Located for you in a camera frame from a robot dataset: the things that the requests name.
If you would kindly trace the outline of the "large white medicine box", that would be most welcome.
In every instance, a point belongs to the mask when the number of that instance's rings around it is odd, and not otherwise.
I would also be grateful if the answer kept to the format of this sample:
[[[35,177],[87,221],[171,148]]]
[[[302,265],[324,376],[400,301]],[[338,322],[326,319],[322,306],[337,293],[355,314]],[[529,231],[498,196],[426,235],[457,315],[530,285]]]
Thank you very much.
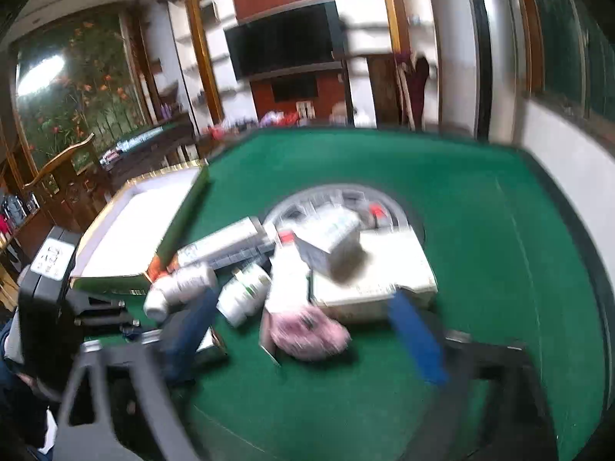
[[[397,290],[421,307],[431,305],[437,280],[415,231],[365,230],[361,250],[334,279],[313,274],[312,300],[340,323],[384,320]]]

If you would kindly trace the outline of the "white bottle red label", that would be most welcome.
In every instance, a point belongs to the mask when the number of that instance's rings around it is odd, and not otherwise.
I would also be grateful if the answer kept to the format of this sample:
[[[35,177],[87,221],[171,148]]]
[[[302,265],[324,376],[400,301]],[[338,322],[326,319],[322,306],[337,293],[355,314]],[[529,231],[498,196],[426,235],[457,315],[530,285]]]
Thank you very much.
[[[217,276],[206,262],[181,267],[171,275],[159,277],[150,286],[143,305],[144,313],[151,320],[162,323],[176,309],[217,284]]]

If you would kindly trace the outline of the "white bottle green label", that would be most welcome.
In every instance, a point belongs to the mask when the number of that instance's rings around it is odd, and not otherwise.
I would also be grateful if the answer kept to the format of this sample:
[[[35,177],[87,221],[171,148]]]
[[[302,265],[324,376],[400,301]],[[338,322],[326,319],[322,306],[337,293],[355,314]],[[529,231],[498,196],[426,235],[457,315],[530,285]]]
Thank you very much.
[[[223,286],[217,304],[226,322],[237,328],[264,305],[271,286],[271,262],[255,260],[233,273]]]

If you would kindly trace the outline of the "pink fluffy hair scrunchie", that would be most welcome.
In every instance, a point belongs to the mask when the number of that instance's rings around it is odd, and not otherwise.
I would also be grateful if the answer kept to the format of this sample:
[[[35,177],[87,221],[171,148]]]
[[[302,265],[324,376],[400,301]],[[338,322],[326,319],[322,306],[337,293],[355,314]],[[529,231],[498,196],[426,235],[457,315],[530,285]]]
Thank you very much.
[[[302,361],[321,361],[344,353],[350,343],[348,330],[316,306],[294,313],[272,315],[270,330],[274,345]]]

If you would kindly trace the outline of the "small grey-white medicine box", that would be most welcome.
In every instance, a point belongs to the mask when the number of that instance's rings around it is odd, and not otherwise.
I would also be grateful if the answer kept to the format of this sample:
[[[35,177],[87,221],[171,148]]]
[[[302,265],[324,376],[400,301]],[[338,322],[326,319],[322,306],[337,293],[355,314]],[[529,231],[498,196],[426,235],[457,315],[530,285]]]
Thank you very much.
[[[352,277],[366,259],[363,221],[350,209],[329,206],[293,229],[300,258],[316,273],[336,282]]]

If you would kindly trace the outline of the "long white toothpaste box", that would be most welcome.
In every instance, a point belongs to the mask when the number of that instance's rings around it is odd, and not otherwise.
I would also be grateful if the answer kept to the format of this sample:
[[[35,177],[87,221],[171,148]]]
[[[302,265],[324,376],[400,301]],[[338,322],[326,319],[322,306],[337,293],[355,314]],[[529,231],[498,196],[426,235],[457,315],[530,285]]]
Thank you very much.
[[[180,269],[199,261],[211,262],[226,254],[259,245],[266,237],[266,229],[256,217],[244,217],[179,249],[171,266]]]

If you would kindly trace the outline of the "silver white tube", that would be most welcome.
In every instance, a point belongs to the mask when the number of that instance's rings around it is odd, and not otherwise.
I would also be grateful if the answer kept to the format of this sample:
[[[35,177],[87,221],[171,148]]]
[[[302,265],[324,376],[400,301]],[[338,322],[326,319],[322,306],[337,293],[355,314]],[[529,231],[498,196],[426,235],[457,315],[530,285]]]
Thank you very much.
[[[208,328],[194,356],[194,363],[217,362],[227,358],[226,346],[214,328]]]

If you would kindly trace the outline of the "open green gift box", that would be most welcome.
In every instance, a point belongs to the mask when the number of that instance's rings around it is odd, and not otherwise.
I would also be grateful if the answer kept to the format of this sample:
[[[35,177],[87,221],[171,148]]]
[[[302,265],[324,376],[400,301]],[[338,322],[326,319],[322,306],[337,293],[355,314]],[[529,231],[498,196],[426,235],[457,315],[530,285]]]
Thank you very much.
[[[82,236],[71,286],[146,294],[151,264],[168,265],[208,180],[208,166],[196,160],[126,181]]]

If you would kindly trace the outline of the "tall white medicine box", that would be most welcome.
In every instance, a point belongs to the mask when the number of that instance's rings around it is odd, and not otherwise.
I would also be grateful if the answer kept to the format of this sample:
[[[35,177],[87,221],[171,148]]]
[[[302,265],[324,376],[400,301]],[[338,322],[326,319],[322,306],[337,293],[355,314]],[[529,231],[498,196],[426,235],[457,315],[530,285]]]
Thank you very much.
[[[259,344],[274,353],[274,323],[298,317],[309,306],[309,267],[301,258],[295,234],[283,230],[278,235],[271,260],[269,292],[266,296]]]

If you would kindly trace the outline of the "brown wooden chair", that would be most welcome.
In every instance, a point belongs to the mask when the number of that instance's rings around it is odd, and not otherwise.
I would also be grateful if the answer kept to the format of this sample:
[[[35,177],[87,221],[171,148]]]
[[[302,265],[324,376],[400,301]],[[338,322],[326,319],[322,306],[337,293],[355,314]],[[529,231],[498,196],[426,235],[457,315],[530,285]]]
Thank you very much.
[[[53,225],[83,233],[115,194],[94,148],[95,134],[53,157],[24,186]]]

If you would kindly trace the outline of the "dark side mahjong table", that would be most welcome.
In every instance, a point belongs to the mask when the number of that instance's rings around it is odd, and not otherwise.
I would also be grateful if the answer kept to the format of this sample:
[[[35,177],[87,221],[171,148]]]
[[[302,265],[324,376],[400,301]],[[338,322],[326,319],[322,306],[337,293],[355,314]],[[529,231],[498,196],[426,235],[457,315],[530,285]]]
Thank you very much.
[[[99,162],[111,180],[127,180],[157,170],[169,154],[194,142],[191,120],[178,119],[121,139],[100,157]]]

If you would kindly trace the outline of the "black flat-screen television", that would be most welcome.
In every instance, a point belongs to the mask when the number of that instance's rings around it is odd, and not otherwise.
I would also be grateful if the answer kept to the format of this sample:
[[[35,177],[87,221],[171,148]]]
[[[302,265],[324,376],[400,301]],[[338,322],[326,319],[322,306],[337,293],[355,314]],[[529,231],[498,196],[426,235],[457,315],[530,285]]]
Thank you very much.
[[[271,13],[230,27],[224,35],[238,79],[328,65],[345,51],[334,1]]]

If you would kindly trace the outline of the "silver standing air conditioner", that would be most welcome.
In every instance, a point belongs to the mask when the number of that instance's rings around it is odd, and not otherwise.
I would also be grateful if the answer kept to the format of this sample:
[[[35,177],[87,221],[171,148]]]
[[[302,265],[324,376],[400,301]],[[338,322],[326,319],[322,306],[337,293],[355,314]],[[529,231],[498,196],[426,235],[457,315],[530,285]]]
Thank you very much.
[[[516,49],[510,0],[469,0],[474,29],[474,133],[482,142],[512,141],[516,103]]]

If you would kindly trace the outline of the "floral wall painting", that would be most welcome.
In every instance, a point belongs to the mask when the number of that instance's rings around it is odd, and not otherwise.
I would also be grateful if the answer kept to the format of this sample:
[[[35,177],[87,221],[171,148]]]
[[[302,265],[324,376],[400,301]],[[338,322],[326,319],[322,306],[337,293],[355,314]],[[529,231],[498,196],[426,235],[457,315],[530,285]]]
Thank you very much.
[[[147,124],[113,10],[63,19],[17,45],[16,106],[36,167],[94,135],[97,153]]]

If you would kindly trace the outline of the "window with green frame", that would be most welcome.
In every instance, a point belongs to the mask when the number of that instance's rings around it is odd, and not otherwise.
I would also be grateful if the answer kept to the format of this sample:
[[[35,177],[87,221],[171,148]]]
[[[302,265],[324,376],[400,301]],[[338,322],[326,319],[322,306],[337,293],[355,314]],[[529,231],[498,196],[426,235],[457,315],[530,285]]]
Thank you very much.
[[[535,0],[544,92],[582,114],[614,121],[614,41],[583,0]]]

